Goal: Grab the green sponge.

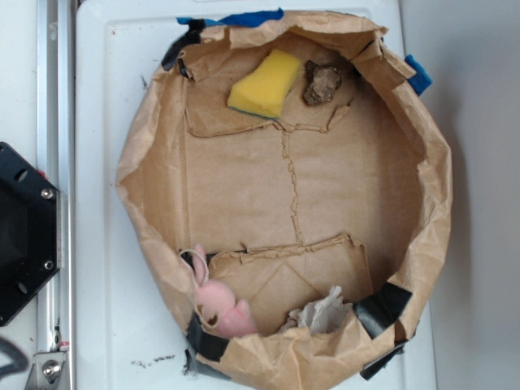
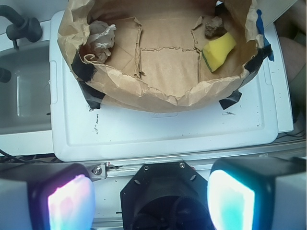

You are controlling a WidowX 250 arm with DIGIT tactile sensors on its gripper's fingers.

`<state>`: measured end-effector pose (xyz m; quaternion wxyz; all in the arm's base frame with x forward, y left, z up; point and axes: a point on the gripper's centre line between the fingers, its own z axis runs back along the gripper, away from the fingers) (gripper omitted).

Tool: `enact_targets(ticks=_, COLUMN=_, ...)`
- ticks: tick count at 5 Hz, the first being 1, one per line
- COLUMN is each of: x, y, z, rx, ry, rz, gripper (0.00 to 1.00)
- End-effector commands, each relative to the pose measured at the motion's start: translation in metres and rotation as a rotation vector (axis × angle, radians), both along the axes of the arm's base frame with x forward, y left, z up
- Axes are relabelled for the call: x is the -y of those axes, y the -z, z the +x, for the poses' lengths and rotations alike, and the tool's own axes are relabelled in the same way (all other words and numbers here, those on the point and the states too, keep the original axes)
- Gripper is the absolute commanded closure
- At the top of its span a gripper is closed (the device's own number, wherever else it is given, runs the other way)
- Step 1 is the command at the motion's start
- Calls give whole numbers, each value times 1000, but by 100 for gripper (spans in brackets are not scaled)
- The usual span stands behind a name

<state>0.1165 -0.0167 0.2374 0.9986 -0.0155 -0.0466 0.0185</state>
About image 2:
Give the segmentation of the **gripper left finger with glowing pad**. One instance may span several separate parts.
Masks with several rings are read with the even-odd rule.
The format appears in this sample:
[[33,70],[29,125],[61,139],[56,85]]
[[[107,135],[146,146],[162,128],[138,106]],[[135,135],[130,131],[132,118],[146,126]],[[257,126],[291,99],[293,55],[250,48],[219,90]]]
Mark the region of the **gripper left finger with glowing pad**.
[[84,165],[1,164],[2,230],[89,230],[94,214],[94,184]]

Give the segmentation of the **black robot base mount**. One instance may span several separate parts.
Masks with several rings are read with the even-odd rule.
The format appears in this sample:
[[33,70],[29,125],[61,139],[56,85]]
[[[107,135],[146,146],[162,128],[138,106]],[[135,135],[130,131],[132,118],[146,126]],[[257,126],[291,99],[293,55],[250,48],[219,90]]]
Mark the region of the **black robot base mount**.
[[207,180],[187,164],[143,165],[120,192],[126,230],[212,230]]

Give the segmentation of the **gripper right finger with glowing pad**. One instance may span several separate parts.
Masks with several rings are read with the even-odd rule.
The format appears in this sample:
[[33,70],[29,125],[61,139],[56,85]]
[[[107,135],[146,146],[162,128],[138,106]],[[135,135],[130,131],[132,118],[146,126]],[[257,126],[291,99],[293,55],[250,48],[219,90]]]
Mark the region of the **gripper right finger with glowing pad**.
[[307,160],[218,159],[208,179],[207,201],[217,230],[305,230]]

